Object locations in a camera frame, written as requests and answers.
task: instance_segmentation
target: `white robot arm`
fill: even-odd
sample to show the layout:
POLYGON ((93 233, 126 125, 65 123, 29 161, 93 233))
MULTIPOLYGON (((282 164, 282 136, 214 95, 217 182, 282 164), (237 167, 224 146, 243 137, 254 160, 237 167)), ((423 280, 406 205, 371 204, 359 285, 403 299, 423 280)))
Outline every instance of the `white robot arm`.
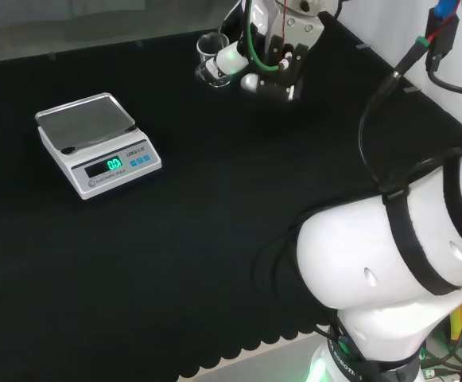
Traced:
MULTIPOLYGON (((413 51, 411 66, 423 44, 429 74, 430 61, 449 52, 459 4, 440 0, 431 10, 427 38, 413 51)), ((399 65, 403 72, 396 68, 386 87, 407 67, 399 65)), ((301 277, 320 302, 338 310, 344 337, 364 361, 350 362, 338 341, 328 341, 313 357, 310 382, 424 380, 421 343, 462 304, 462 149, 453 153, 412 184, 324 209, 304 222, 297 243, 301 277), (359 369, 367 361, 376 366, 372 376, 359 369)))
POLYGON ((249 92, 292 100, 306 57, 324 30, 317 15, 334 1, 239 0, 219 29, 226 46, 209 53, 198 42, 201 57, 209 58, 196 78, 214 88, 241 78, 249 92))

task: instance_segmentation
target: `scale display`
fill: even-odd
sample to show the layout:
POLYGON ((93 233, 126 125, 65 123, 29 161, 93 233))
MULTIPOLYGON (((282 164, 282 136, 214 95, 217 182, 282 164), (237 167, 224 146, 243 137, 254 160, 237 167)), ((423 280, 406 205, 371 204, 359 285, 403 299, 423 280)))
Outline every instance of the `scale display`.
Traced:
POLYGON ((89 177, 96 177, 102 173, 106 173, 107 171, 116 170, 121 166, 121 159, 119 159, 119 156, 116 155, 115 157, 107 158, 101 162, 95 163, 94 165, 88 166, 85 170, 89 177))

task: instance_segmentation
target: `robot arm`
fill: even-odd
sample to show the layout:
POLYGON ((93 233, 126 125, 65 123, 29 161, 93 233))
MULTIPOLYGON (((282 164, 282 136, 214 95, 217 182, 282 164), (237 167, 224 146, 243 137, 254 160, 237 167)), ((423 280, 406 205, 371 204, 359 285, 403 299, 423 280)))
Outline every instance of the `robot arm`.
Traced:
MULTIPOLYGON (((324 30, 317 15, 330 1, 335 0, 285 0, 284 6, 282 0, 239 0, 219 30, 229 44, 201 62, 196 77, 214 88, 241 78, 249 92, 292 100, 303 64, 324 30)), ((199 43, 198 50, 203 53, 199 43)))

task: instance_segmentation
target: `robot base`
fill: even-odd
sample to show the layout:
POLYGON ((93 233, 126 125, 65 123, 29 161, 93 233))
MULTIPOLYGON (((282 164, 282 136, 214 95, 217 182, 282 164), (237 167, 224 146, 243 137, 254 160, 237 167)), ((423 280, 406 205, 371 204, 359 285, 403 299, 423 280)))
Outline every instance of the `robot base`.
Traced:
MULTIPOLYGON (((362 381, 355 371, 347 364, 344 351, 338 349, 331 342, 326 341, 317 348, 310 363, 309 376, 306 382, 355 382, 362 381)), ((420 361, 417 357, 408 361, 400 368, 384 372, 381 376, 391 382, 424 382, 425 378, 420 370, 420 361)))

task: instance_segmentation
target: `black cloth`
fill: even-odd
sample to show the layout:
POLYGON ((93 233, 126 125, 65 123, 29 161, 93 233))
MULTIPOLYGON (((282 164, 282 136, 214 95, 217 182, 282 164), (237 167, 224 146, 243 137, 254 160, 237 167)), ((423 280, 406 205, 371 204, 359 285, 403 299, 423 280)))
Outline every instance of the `black cloth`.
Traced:
MULTIPOLYGON (((371 188, 357 126, 390 68, 338 26, 306 64, 302 101, 272 103, 198 84, 199 35, 0 62, 0 381, 171 381, 324 322, 287 258, 275 278, 289 306, 274 298, 281 240, 258 250, 306 205, 371 188), (164 167, 82 201, 34 115, 100 92, 164 167)), ((402 86, 364 134, 380 171, 460 138, 402 86)))

